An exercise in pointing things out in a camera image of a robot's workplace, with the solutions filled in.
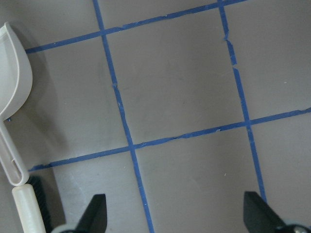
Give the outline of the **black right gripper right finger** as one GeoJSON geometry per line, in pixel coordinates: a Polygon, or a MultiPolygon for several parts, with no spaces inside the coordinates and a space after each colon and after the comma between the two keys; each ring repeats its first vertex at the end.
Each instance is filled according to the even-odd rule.
{"type": "Polygon", "coordinates": [[[243,222],[249,233],[288,233],[285,222],[257,192],[245,191],[243,222]]]}

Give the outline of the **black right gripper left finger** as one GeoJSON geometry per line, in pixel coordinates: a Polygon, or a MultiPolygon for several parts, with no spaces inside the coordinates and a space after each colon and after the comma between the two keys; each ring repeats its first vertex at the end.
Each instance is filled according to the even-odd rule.
{"type": "Polygon", "coordinates": [[[75,233],[104,233],[107,228],[107,206],[105,194],[96,194],[74,229],[75,233]]]}

